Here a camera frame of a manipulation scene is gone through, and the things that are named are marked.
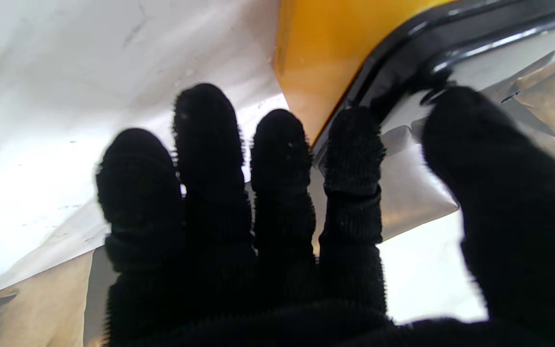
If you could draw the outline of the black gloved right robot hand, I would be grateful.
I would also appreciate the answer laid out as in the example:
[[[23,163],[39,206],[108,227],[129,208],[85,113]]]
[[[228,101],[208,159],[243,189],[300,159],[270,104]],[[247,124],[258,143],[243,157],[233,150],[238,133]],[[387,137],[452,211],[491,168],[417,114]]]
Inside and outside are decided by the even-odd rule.
[[[387,315],[379,137],[385,100],[334,119],[319,243],[304,128],[257,125],[251,204],[233,106],[203,83],[174,104],[177,160],[143,128],[117,134],[95,176],[115,272],[107,347],[555,347],[555,159],[499,107],[447,86],[423,126],[429,168],[460,204],[465,265],[489,317]]]

